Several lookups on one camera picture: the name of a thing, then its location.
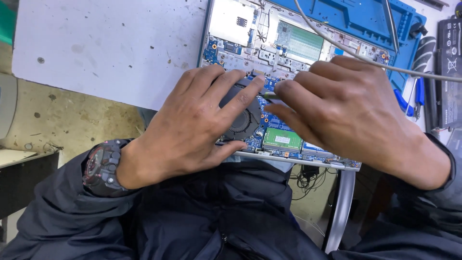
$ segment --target finger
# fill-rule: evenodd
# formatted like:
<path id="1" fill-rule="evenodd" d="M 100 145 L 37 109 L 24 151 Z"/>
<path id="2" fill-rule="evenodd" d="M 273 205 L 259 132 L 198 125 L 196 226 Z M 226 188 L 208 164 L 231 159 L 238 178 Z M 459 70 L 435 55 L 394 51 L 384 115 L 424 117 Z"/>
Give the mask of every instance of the finger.
<path id="1" fill-rule="evenodd" d="M 228 127 L 232 121 L 242 113 L 256 98 L 259 91 L 265 85 L 263 75 L 255 77 L 250 84 L 239 91 L 220 111 L 219 116 L 228 121 Z"/>
<path id="2" fill-rule="evenodd" d="M 317 138 L 316 135 L 313 133 L 311 128 L 294 110 L 283 105 L 266 105 L 265 111 L 270 112 L 273 115 L 279 117 L 304 141 L 319 146 L 321 148 L 324 146 L 319 140 L 319 138 Z"/>
<path id="3" fill-rule="evenodd" d="M 206 168 L 215 167 L 231 154 L 246 148 L 247 144 L 242 141 L 230 141 L 222 146 L 215 145 L 210 152 L 210 155 L 203 160 L 203 163 Z"/>
<path id="4" fill-rule="evenodd" d="M 347 56 L 342 56 L 342 55 L 337 55 L 334 58 L 330 60 L 331 63 L 339 65 L 341 67 L 354 70 L 354 71 L 362 71 L 368 66 L 371 66 L 370 64 L 367 64 L 366 62 L 347 57 Z"/>
<path id="5" fill-rule="evenodd" d="M 326 105 L 320 97 L 293 80 L 285 80 L 276 84 L 274 92 L 286 105 L 306 120 L 315 118 Z"/>
<path id="6" fill-rule="evenodd" d="M 203 98 L 212 101 L 216 106 L 221 99 L 228 93 L 229 89 L 240 79 L 246 76 L 246 73 L 240 69 L 234 69 L 218 77 L 210 86 Z"/>
<path id="7" fill-rule="evenodd" d="M 310 67 L 310 72 L 326 79 L 342 81 L 350 79 L 353 71 L 331 62 L 317 61 Z"/>
<path id="8" fill-rule="evenodd" d="M 194 77 L 201 68 L 194 68 L 187 70 L 181 75 L 181 78 L 178 80 L 177 84 L 170 92 L 169 96 L 177 96 L 183 94 L 193 82 Z"/>
<path id="9" fill-rule="evenodd" d="M 339 88 L 336 81 L 326 79 L 307 71 L 299 72 L 293 80 L 322 99 L 332 95 L 332 92 L 335 92 L 337 88 Z"/>
<path id="10" fill-rule="evenodd" d="M 192 98 L 199 99 L 210 88 L 212 82 L 224 73 L 225 69 L 218 64 L 201 68 L 196 73 L 193 82 L 185 94 Z"/>

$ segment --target cooling fan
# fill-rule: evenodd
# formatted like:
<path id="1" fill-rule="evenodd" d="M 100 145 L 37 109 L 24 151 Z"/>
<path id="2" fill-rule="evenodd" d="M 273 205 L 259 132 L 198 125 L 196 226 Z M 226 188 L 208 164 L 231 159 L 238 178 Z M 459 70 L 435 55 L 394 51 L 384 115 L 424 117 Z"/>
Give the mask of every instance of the cooling fan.
<path id="1" fill-rule="evenodd" d="M 234 85 L 220 101 L 220 108 L 225 106 L 237 93 L 242 90 L 238 85 Z M 261 108 L 257 97 L 252 103 L 232 122 L 231 127 L 224 134 L 226 139 L 243 140 L 250 137 L 260 125 Z"/>

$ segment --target white table surface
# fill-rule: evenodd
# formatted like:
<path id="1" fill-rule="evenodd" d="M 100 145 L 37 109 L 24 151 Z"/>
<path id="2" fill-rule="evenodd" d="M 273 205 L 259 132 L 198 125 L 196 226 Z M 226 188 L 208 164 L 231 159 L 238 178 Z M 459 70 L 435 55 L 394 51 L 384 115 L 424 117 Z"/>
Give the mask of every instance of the white table surface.
<path id="1" fill-rule="evenodd" d="M 436 36 L 437 21 L 449 18 L 459 2 L 446 0 L 451 6 L 439 12 L 414 0 L 401 1 L 427 17 L 429 36 Z M 21 79 L 158 110 L 180 75 L 197 65 L 206 7 L 207 0 L 21 0 L 12 72 Z M 433 62 L 426 70 L 433 69 Z M 412 85 L 409 79 L 405 100 Z M 424 113 L 422 107 L 416 122 L 423 131 Z M 441 133 L 444 143 L 448 138 L 447 131 Z"/>

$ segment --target watch button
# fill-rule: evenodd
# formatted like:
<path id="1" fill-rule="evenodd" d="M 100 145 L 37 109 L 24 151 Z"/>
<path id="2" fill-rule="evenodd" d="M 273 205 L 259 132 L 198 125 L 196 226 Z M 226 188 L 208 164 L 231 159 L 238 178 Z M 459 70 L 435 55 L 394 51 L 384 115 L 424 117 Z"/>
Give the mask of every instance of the watch button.
<path id="1" fill-rule="evenodd" d="M 112 172 L 115 171 L 116 168 L 117 168 L 117 166 L 115 166 L 114 164 L 111 164 L 111 165 L 108 166 L 108 170 L 110 170 Z"/>
<path id="2" fill-rule="evenodd" d="M 117 153 L 117 152 L 114 152 L 111 154 L 111 157 L 114 158 L 114 159 L 119 159 L 120 158 L 120 154 Z"/>

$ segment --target left hand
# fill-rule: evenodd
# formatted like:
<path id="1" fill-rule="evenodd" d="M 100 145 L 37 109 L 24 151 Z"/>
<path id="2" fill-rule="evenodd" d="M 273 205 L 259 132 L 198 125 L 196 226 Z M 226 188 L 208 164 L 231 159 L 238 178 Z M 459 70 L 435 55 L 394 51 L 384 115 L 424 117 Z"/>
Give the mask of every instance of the left hand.
<path id="1" fill-rule="evenodd" d="M 220 108 L 221 99 L 245 75 L 225 72 L 220 65 L 186 71 L 146 132 L 122 149 L 119 183 L 127 189 L 145 187 L 215 167 L 247 147 L 242 141 L 215 145 L 263 88 L 264 79 L 257 77 Z"/>

